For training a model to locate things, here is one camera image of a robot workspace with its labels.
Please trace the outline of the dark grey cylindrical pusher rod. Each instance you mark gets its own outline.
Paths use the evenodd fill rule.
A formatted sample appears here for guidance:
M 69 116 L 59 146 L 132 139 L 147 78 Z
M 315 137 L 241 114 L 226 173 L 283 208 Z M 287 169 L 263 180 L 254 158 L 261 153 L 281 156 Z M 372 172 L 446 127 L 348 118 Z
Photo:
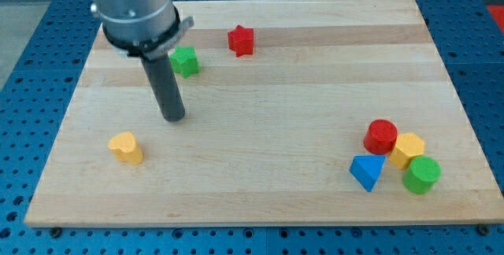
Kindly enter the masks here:
M 177 122 L 185 116 L 185 108 L 167 54 L 155 59 L 141 57 L 147 79 L 158 103 L 161 115 L 168 122 Z

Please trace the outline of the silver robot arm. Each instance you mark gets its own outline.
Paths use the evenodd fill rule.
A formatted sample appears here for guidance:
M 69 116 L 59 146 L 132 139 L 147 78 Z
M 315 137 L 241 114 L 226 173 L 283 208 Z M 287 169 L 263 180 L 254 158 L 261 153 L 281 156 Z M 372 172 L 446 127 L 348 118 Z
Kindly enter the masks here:
M 90 10 L 101 19 L 111 45 L 140 59 L 164 119 L 183 119 L 185 108 L 169 50 L 194 26 L 194 19 L 181 19 L 172 0 L 93 0 Z

